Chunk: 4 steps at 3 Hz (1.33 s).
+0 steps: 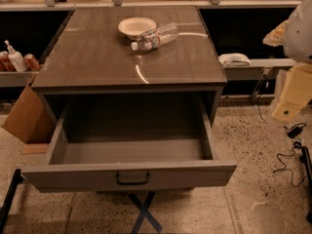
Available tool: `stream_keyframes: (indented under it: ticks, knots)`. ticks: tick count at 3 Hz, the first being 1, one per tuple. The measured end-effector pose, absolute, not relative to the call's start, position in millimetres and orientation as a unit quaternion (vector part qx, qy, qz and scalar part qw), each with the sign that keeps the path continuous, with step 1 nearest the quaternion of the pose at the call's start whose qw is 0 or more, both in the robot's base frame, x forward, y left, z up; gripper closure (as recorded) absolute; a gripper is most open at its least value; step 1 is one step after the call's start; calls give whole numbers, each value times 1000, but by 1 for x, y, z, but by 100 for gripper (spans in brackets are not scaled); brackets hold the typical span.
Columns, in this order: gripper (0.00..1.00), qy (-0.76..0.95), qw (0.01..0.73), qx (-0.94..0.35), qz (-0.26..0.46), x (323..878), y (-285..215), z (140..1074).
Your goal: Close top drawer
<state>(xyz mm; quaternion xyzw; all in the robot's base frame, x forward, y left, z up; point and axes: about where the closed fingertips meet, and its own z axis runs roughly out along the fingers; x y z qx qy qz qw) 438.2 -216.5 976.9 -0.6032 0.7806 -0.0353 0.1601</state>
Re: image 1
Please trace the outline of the black robot base post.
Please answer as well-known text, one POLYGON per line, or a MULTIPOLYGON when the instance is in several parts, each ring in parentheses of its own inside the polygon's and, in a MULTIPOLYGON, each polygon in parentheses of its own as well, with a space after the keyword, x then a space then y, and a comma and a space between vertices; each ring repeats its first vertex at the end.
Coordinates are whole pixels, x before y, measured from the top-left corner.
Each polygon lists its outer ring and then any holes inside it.
MULTIPOLYGON (((300 161, 304 164, 304 169, 308 180, 310 193, 312 194, 312 160, 310 157, 309 149, 306 146, 301 147, 300 161)), ((310 208, 306 216, 306 219, 309 223, 312 224, 312 207, 310 208)))

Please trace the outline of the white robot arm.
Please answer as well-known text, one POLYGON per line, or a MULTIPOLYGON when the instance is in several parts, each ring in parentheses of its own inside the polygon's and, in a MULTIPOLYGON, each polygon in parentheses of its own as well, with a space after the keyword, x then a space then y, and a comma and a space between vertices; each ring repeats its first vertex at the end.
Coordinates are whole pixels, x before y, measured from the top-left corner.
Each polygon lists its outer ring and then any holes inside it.
POLYGON ((263 43, 282 45, 285 56, 296 61, 286 73, 271 113, 275 120, 289 122, 312 99, 312 0, 302 0, 287 20, 264 37, 263 43))

